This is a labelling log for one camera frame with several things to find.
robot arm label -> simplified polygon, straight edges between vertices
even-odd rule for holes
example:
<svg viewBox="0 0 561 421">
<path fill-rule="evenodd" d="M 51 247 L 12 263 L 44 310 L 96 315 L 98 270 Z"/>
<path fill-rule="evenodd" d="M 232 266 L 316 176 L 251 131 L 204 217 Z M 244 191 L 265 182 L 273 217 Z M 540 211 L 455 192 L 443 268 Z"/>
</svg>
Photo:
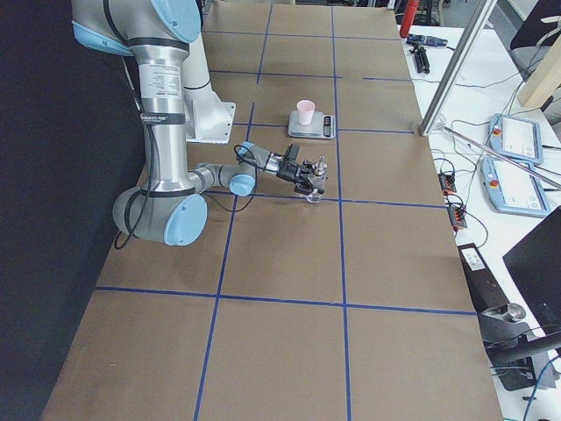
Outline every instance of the robot arm label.
<svg viewBox="0 0 561 421">
<path fill-rule="evenodd" d="M 164 64 L 141 64 L 140 94 L 142 99 L 181 99 L 181 69 Z"/>
</svg>

digital scale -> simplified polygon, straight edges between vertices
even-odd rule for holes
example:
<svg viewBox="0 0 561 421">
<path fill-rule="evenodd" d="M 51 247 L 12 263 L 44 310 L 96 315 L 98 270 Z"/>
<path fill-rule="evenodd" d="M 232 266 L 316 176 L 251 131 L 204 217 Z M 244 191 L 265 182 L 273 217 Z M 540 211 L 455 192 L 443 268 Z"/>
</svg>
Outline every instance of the digital scale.
<svg viewBox="0 0 561 421">
<path fill-rule="evenodd" d="M 502 155 L 543 163 L 540 127 L 534 121 L 495 114 L 489 122 L 489 142 Z"/>
<path fill-rule="evenodd" d="M 531 162 L 519 163 L 536 170 Z M 528 173 L 508 162 L 486 157 L 481 161 L 481 174 L 489 200 L 498 212 L 538 218 L 550 214 L 542 184 Z"/>
<path fill-rule="evenodd" d="M 335 138 L 335 116 L 329 116 L 314 111 L 314 117 L 309 125 L 298 123 L 298 111 L 290 113 L 288 121 L 288 135 L 293 138 L 333 139 Z"/>
</svg>

screen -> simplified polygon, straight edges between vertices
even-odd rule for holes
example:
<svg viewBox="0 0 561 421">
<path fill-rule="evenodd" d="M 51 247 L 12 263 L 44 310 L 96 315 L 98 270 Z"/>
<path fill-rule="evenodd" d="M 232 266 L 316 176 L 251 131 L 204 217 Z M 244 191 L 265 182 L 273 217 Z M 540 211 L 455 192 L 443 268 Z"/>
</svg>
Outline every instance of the screen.
<svg viewBox="0 0 561 421">
<path fill-rule="evenodd" d="M 502 148 L 529 158 L 536 158 L 534 126 L 514 118 L 502 118 Z"/>
<path fill-rule="evenodd" d="M 561 206 L 503 256 L 516 287 L 546 333 L 561 329 Z"/>
<path fill-rule="evenodd" d="M 536 182 L 532 176 L 504 161 L 494 161 L 494 169 L 501 183 L 502 195 L 507 206 L 520 209 L 543 209 L 539 192 L 536 190 Z"/>
</svg>

metal pole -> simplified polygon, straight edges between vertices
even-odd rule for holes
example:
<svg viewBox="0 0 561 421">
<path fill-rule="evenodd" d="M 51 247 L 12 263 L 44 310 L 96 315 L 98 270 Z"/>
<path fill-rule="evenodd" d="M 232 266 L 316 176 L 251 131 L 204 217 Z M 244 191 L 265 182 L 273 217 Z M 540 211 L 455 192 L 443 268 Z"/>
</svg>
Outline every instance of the metal pole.
<svg viewBox="0 0 561 421">
<path fill-rule="evenodd" d="M 448 99 L 448 95 L 454 88 L 454 84 L 458 79 L 468 54 L 472 50 L 479 33 L 483 29 L 483 26 L 485 26 L 485 22 L 489 18 L 489 15 L 491 14 L 491 11 L 493 11 L 493 7 L 496 3 L 497 0 L 479 0 L 472 19 L 469 24 L 467 24 L 467 27 L 462 34 L 462 38 L 456 46 L 456 51 L 452 55 L 450 64 L 446 68 L 442 81 L 438 85 L 437 93 L 434 98 L 432 98 L 429 109 L 427 110 L 424 120 L 421 123 L 419 132 L 422 136 L 427 136 L 432 130 L 432 126 L 435 124 L 440 111 L 444 107 L 444 103 Z"/>
<path fill-rule="evenodd" d="M 514 165 L 515 167 L 521 169 L 522 171 L 530 174 L 532 177 L 535 177 L 543 182 L 547 182 L 548 184 L 551 184 L 553 187 L 557 188 L 557 189 L 561 189 L 561 184 L 559 184 L 558 182 L 554 182 L 553 180 L 551 180 L 550 178 L 546 177 L 545 175 L 541 175 L 539 173 L 537 173 L 536 171 L 532 171 L 531 169 L 524 167 L 523 165 L 519 164 L 516 161 L 512 161 L 509 158 L 507 158 L 506 156 L 501 155 L 498 152 L 495 152 L 493 149 L 491 149 L 489 146 L 485 146 L 482 143 L 476 142 L 475 140 L 472 140 L 466 136 L 464 136 L 461 133 L 456 132 L 455 130 L 452 130 L 450 127 L 446 127 L 445 125 L 442 126 L 443 130 L 452 133 L 454 136 L 458 136 L 459 138 L 461 138 L 462 140 L 465 140 L 466 142 L 471 143 L 472 145 L 475 145 L 476 147 L 478 147 L 479 149 L 483 149 L 485 152 L 491 154 L 492 156 L 496 156 L 497 158 L 499 158 L 500 160 L 503 160 L 505 162 L 508 162 L 511 165 Z"/>
</svg>

pink cup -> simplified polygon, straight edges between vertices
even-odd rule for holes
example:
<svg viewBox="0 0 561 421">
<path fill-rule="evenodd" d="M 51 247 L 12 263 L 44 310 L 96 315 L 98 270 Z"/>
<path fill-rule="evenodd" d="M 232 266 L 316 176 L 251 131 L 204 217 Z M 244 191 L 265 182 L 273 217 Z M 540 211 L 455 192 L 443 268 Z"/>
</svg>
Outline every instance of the pink cup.
<svg viewBox="0 0 561 421">
<path fill-rule="evenodd" d="M 309 99 L 302 99 L 296 104 L 296 109 L 298 110 L 298 124 L 309 125 L 312 122 L 314 111 L 316 110 L 314 102 Z"/>
</svg>

